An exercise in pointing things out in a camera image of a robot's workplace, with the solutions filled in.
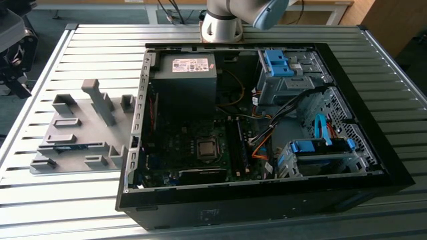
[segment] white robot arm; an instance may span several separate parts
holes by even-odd
[[[242,21],[269,30],[281,20],[290,0],[207,0],[202,37],[211,43],[234,43],[243,37]]]

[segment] orange wire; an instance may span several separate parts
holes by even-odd
[[[253,107],[253,116],[257,117],[257,118],[261,118],[263,115],[257,115],[257,114],[255,114],[255,108],[257,108],[257,106]],[[270,116],[269,114],[266,114],[266,118],[273,119],[273,116]]]
[[[258,153],[258,151],[261,150],[262,146],[265,145],[267,139],[273,136],[273,134],[274,134],[274,132],[271,132],[271,133],[266,136],[265,140],[261,142],[258,148],[257,148],[255,151],[253,152],[253,158],[269,159],[267,156],[257,155],[257,153]]]
[[[337,132],[335,132],[335,130],[334,130],[333,125],[331,125],[330,123],[327,123],[326,126],[327,126],[327,128],[329,128],[329,130],[330,130],[330,133],[331,133],[333,137],[334,137],[334,138],[338,138],[339,136],[338,136],[338,134],[337,134]]]

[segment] blue tab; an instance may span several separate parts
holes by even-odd
[[[315,145],[313,141],[297,141],[295,142],[301,153],[313,153],[315,151]]]
[[[297,147],[295,143],[291,143],[291,149],[293,149],[293,153],[298,153],[299,152],[299,148]]]
[[[271,75],[274,77],[293,77],[294,71],[289,66],[289,59],[282,50],[266,50],[266,61],[271,68]]]
[[[357,144],[351,138],[347,139],[347,144],[349,144],[349,147],[351,148],[351,150],[357,150]]]
[[[281,157],[281,159],[279,159],[279,162],[278,162],[278,166],[281,166],[281,164],[282,164],[282,162],[283,162],[285,159],[286,159],[286,156],[282,155],[282,157]]]
[[[329,126],[327,126],[327,117],[325,114],[319,113],[315,116],[314,120],[314,137],[315,138],[323,138],[326,140],[326,145],[333,145],[330,132],[329,132]]]

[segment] yellow wire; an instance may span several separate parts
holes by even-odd
[[[262,156],[262,155],[254,155],[253,158],[269,160],[269,158],[266,156]]]
[[[227,106],[235,105],[237,103],[239,103],[242,101],[243,97],[246,96],[246,87],[243,86],[241,79],[237,77],[237,75],[234,75],[234,73],[231,71],[229,71],[226,69],[223,69],[223,71],[227,72],[234,77],[234,79],[238,81],[238,83],[241,84],[242,93],[241,93],[241,97],[237,101],[230,102],[230,103],[218,104],[217,105],[218,107],[227,107]]]
[[[253,117],[261,118],[263,115],[257,115],[255,114],[255,106],[253,108]],[[273,116],[270,116],[269,114],[266,114],[266,118],[273,119]]]

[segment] metal workbench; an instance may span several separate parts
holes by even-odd
[[[330,44],[417,185],[341,214],[147,232],[115,211],[119,171],[34,176],[30,163],[57,94],[89,98],[83,79],[99,79],[111,98],[137,95],[145,44],[199,42],[199,27],[70,25],[0,151],[0,238],[427,239],[427,101],[371,34],[343,26],[245,32],[249,42]]]

